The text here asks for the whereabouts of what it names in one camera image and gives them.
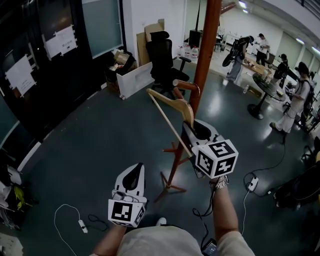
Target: paper note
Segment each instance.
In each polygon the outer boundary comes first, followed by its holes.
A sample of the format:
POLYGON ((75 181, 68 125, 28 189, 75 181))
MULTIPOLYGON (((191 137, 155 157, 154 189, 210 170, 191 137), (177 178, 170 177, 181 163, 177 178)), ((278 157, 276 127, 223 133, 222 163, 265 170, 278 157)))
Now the paper note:
POLYGON ((60 45, 59 45, 59 42, 58 42, 56 36, 54 36, 50 40, 46 41, 45 44, 46 44, 46 48, 48 50, 48 53, 50 55, 50 58, 52 58, 60 53, 60 45))
POLYGON ((77 48, 74 30, 72 26, 68 26, 65 29, 55 33, 56 40, 59 44, 60 52, 62 55, 77 48))
POLYGON ((29 73, 27 74, 23 80, 19 84, 17 84, 16 88, 19 90, 21 95, 23 96, 32 86, 36 84, 34 78, 29 73))
POLYGON ((6 77, 10 82, 11 88, 17 88, 23 96, 34 84, 31 72, 33 69, 25 55, 17 61, 6 73, 6 77))

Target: wooden clothes hanger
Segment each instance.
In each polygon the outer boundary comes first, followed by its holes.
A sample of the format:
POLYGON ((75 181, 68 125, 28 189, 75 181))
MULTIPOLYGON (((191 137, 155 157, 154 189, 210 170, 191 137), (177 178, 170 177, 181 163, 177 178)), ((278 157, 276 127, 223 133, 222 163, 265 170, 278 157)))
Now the wooden clothes hanger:
POLYGON ((184 147, 184 150, 186 151, 188 156, 191 158, 193 156, 193 154, 190 152, 190 150, 188 149, 186 144, 183 142, 183 140, 181 139, 181 137, 177 133, 176 129, 174 128, 174 126, 172 125, 172 123, 170 122, 170 120, 168 119, 168 117, 166 116, 166 114, 164 113, 162 108, 159 106, 158 102, 156 101, 156 99, 154 97, 156 97, 157 99, 163 101, 164 103, 168 104, 169 106, 171 106, 174 109, 176 109, 179 112, 181 112, 182 116, 183 116, 183 120, 185 122, 187 122, 193 129, 194 128, 194 120, 195 119, 194 119, 194 112, 193 112, 191 106, 184 99, 175 99, 175 100, 169 99, 166 96, 163 96, 162 94, 156 92, 155 90, 149 89, 149 88, 146 89, 146 91, 149 94, 149 96, 151 97, 151 99, 153 100, 153 102, 156 105, 156 107, 159 109, 159 111, 162 114, 162 116, 165 119, 165 121, 170 126, 170 128, 173 131, 173 133, 175 134, 175 136, 178 138, 178 140, 180 141, 180 143, 184 147))
POLYGON ((157 99, 163 101, 167 105, 173 107, 175 110, 178 110, 181 112, 183 116, 183 120, 190 125, 190 127, 194 128, 194 111, 192 110, 191 106, 188 104, 188 102, 185 99, 169 99, 166 96, 156 92, 152 89, 146 89, 147 93, 149 95, 152 95, 156 97, 157 99))

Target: round table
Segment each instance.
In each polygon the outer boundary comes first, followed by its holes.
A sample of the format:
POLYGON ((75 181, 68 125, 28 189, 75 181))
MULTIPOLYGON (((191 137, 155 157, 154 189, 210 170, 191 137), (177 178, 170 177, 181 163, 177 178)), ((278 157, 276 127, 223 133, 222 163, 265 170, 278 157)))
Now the round table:
POLYGON ((247 110, 254 118, 261 120, 264 118, 264 116, 261 113, 261 106, 262 106, 262 103, 265 101, 266 97, 269 95, 270 97, 276 99, 277 101, 284 102, 286 100, 286 93, 281 89, 279 85, 272 82, 269 82, 269 83, 265 82, 262 79, 262 76, 258 73, 254 73, 252 78, 256 83, 256 85, 259 86, 265 93, 258 105, 249 104, 247 107, 247 110), (277 90, 279 90, 280 92, 283 92, 283 95, 280 96, 277 93, 277 90))

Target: ceiling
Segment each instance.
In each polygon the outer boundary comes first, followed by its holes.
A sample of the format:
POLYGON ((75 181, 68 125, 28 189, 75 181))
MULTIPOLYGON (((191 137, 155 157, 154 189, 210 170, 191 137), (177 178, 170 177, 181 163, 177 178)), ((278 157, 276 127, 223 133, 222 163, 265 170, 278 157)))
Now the ceiling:
MULTIPOLYGON (((308 28, 301 24, 286 12, 274 7, 263 0, 242 0, 246 3, 246 10, 264 20, 282 28, 284 32, 293 38, 299 38, 304 41, 307 49, 312 50, 312 46, 320 45, 320 39, 317 38, 308 28)), ((235 0, 222 0, 222 5, 235 0)))

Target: red-brown pole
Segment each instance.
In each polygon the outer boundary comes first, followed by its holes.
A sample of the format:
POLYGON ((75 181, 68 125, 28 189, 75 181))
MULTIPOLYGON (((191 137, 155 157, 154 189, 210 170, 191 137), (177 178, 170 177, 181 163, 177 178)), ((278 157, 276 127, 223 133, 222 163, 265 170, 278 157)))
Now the red-brown pole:
MULTIPOLYGON (((232 2, 221 8, 221 2, 222 0, 207 0, 207 4, 206 4, 203 36, 202 36, 199 59, 196 66, 195 77, 194 77, 194 83, 199 87, 200 94, 199 94, 199 90, 192 90, 190 95, 190 105, 193 109, 194 115, 196 115, 201 94, 205 87, 205 82, 206 82, 208 71, 209 71, 211 57, 213 54, 214 45, 216 43, 220 13, 223 14, 226 11, 236 6, 236 4, 232 2)), ((158 200, 160 200, 162 197, 164 197, 168 193, 168 190, 170 188, 174 188, 182 192, 186 191, 183 188, 179 188, 172 185, 172 180, 175 176, 177 168, 179 164, 181 164, 180 159, 182 157, 183 152, 184 152, 184 147, 182 146, 181 143, 179 143, 177 149, 174 151, 174 161, 172 164, 169 179, 166 180, 164 178, 165 188, 163 189, 161 194, 154 200, 155 203, 158 200)))
POLYGON ((190 95, 190 105, 193 109, 194 116, 196 116, 200 98, 205 87, 210 62, 216 43, 220 14, 223 14, 236 6, 234 2, 231 2, 221 8, 221 2, 221 0, 207 0, 206 3, 203 35, 200 46, 199 59, 196 65, 194 76, 194 83, 199 87, 200 95, 198 91, 192 91, 190 95))

